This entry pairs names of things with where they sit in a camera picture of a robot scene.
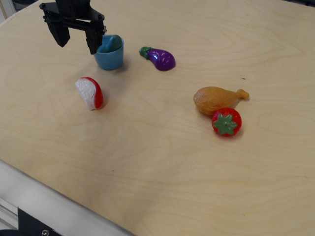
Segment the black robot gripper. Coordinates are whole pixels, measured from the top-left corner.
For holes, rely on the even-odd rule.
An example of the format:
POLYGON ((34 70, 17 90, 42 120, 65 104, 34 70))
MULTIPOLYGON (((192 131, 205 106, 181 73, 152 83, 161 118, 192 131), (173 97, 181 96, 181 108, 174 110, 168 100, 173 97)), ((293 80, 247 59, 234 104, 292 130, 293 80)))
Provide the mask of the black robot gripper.
POLYGON ((39 7, 59 46, 64 47, 70 39, 68 27, 87 28, 86 41, 91 55, 102 45, 104 15, 94 10, 89 0, 57 0, 42 3, 39 7))

